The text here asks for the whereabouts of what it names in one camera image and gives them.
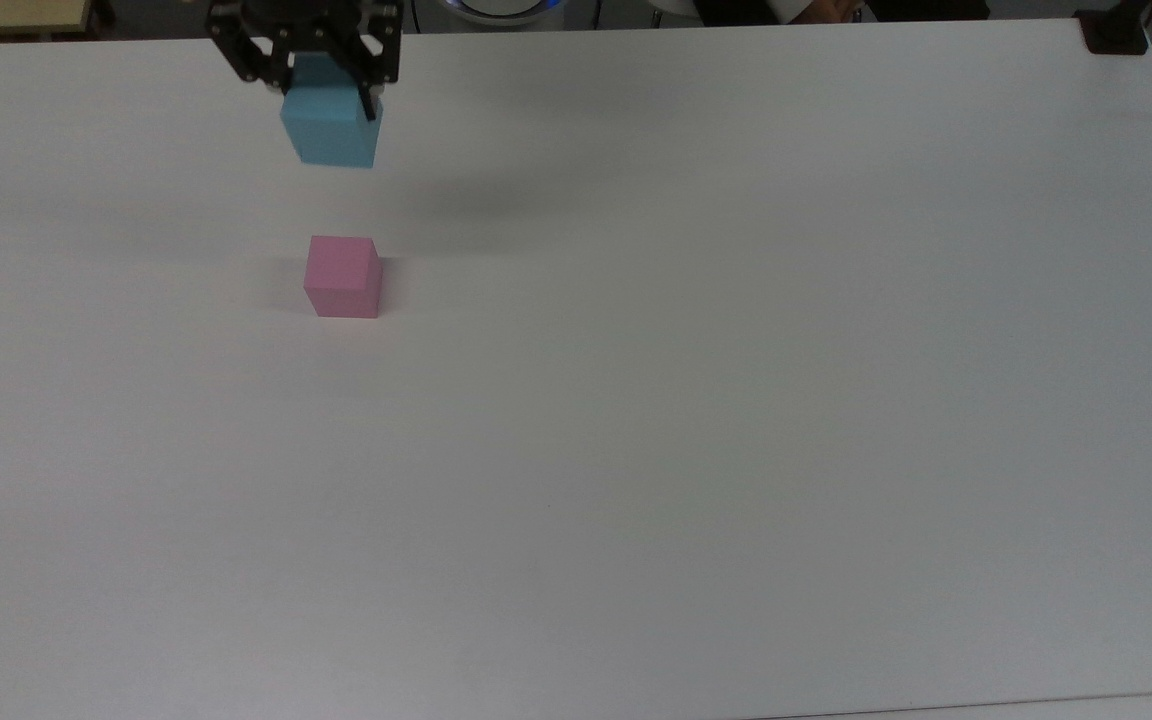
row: white object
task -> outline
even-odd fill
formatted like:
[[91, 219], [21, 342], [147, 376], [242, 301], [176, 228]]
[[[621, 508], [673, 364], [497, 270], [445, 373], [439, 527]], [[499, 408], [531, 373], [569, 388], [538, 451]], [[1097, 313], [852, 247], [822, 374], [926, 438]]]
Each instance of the white object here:
[[453, 32], [561, 31], [567, 0], [442, 0]]
[[[1152, 55], [1047, 20], [402, 73], [364, 172], [206, 41], [0, 46], [0, 717], [1152, 694]], [[316, 233], [376, 238], [376, 323], [314, 318]]]

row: cube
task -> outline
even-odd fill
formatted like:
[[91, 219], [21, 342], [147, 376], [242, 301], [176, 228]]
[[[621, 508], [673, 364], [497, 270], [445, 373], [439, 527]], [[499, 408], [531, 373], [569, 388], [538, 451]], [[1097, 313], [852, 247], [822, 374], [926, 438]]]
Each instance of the cube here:
[[379, 316], [380, 258], [371, 238], [311, 237], [305, 294], [320, 318]]
[[358, 88], [332, 58], [298, 53], [291, 68], [291, 90], [283, 98], [283, 128], [301, 161], [340, 168], [370, 168], [382, 109], [376, 99], [376, 120], [369, 122]]

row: person's hand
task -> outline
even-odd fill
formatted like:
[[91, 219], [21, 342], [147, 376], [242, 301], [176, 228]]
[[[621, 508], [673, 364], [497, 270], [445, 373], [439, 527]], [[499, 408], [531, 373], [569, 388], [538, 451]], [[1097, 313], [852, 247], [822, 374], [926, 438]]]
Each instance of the person's hand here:
[[812, 0], [799, 16], [794, 18], [799, 24], [849, 23], [851, 15], [859, 8], [861, 0]]

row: pink cube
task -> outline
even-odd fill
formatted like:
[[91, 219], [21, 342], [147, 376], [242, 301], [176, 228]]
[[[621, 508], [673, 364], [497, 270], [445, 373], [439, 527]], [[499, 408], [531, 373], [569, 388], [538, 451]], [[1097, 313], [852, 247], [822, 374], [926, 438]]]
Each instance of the pink cube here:
[[311, 237], [305, 294], [320, 318], [376, 318], [380, 258], [371, 238]]

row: blue cube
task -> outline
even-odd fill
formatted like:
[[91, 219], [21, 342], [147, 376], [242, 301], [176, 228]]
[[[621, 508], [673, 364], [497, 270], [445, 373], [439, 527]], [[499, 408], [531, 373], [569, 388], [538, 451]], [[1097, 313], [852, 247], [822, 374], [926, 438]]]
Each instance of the blue cube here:
[[370, 168], [376, 159], [380, 99], [376, 99], [374, 122], [367, 122], [358, 86], [326, 54], [296, 55], [291, 90], [283, 98], [280, 115], [302, 162]]

